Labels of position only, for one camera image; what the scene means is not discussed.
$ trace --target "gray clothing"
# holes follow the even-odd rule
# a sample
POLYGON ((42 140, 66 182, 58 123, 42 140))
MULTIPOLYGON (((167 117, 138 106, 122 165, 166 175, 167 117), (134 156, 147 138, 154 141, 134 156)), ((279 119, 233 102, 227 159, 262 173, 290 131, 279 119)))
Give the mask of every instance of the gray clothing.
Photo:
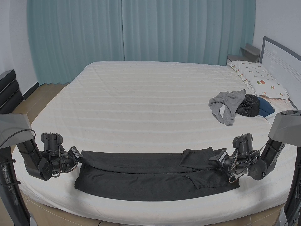
POLYGON ((246 90, 220 92, 216 97, 209 100, 209 107, 212 114, 217 118, 220 123, 226 126, 233 125, 235 118, 235 111, 243 102, 246 95, 246 90), (221 116, 220 108, 225 105, 224 115, 221 116))

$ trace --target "white label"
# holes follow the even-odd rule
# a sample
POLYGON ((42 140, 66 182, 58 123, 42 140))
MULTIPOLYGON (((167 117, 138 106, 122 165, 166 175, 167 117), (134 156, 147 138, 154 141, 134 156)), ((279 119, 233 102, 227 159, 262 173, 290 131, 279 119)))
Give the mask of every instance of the white label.
POLYGON ((71 149, 71 151, 74 153, 74 155, 77 157, 77 159, 79 158, 79 155, 77 154, 77 152, 74 150, 74 148, 71 149))
POLYGON ((226 155, 227 155, 227 153, 224 152, 224 154, 219 158, 219 161, 222 161, 226 155))

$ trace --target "wall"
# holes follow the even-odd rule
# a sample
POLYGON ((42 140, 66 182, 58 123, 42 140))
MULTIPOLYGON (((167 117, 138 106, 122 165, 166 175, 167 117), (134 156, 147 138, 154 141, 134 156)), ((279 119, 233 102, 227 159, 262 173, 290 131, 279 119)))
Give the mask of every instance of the wall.
POLYGON ((0 73, 14 69, 22 94, 35 83, 28 43, 27 0, 0 0, 0 73))
POLYGON ((253 45, 267 36, 301 55, 300 9, 301 0, 256 0, 253 45))

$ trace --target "blue clothing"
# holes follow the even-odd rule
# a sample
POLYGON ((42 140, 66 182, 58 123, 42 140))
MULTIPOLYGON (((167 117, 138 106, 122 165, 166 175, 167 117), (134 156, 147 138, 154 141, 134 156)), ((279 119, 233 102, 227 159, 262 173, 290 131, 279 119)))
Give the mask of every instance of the blue clothing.
POLYGON ((275 112, 274 108, 271 106, 269 102, 261 97, 257 97, 259 100, 259 113, 263 117, 266 117, 275 112))

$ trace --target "black crumpled clothing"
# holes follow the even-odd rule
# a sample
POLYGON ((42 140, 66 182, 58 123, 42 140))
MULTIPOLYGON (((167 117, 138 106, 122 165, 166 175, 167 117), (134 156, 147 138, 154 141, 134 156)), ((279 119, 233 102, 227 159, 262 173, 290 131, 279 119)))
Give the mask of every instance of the black crumpled clothing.
POLYGON ((254 117, 259 113, 259 100, 255 95, 245 95, 243 102, 236 110, 237 114, 254 117))
POLYGON ((208 160, 212 147, 183 153, 99 153, 82 151, 74 187, 95 196, 129 201, 174 201, 239 187, 208 160))

